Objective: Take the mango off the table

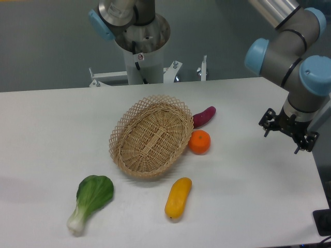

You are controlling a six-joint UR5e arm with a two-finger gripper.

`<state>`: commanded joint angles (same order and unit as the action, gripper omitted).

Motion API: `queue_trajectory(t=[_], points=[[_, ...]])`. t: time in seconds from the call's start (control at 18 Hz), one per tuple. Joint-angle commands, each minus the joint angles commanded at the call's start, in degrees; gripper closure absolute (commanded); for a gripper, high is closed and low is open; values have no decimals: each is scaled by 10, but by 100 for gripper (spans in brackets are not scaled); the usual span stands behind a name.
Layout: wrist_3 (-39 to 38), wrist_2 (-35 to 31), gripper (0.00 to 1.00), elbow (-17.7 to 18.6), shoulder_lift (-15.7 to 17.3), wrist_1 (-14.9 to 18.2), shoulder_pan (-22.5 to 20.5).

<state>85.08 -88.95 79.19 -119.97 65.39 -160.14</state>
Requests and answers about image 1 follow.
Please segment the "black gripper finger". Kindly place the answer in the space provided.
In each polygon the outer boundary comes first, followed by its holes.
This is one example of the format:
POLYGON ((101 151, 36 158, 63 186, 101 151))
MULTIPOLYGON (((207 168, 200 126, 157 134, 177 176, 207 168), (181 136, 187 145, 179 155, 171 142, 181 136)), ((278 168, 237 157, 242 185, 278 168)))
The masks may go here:
POLYGON ((276 112, 272 108, 268 108, 259 121, 259 126, 264 130, 264 137, 267 137, 270 131, 276 131, 275 124, 276 112))
POLYGON ((297 148, 294 151, 294 153, 297 154, 301 150, 312 152, 318 138, 319 138, 319 133, 315 131, 306 134, 303 133, 294 134, 294 142, 297 145, 297 148))

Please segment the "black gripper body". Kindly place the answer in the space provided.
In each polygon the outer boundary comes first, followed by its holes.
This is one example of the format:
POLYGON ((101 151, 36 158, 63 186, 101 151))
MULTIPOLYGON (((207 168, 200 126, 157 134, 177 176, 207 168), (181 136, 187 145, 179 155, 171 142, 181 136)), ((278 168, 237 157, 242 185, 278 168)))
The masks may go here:
POLYGON ((305 122, 296 121, 296 117, 297 116, 294 114, 288 117, 283 110, 275 117, 275 123, 279 130, 287 136, 290 136, 293 140, 294 134, 306 134, 307 128, 311 123, 311 120, 305 122))

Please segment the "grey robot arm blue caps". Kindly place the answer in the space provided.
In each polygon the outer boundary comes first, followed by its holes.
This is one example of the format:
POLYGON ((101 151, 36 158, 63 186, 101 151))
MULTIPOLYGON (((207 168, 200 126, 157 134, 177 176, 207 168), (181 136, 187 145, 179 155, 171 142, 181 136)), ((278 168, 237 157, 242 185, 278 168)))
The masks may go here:
MULTIPOLYGON (((252 6, 278 32, 275 40, 256 40, 245 66, 288 92, 280 111, 269 109, 259 124, 265 132, 291 137, 298 150, 312 151, 319 134, 309 125, 330 94, 330 59, 302 55, 323 34, 324 14, 296 1, 252 1, 252 6)), ((172 83, 175 68, 163 69, 163 47, 170 37, 166 19, 156 14, 154 1, 100 1, 88 13, 95 32, 114 40, 123 51, 128 82, 172 83)))

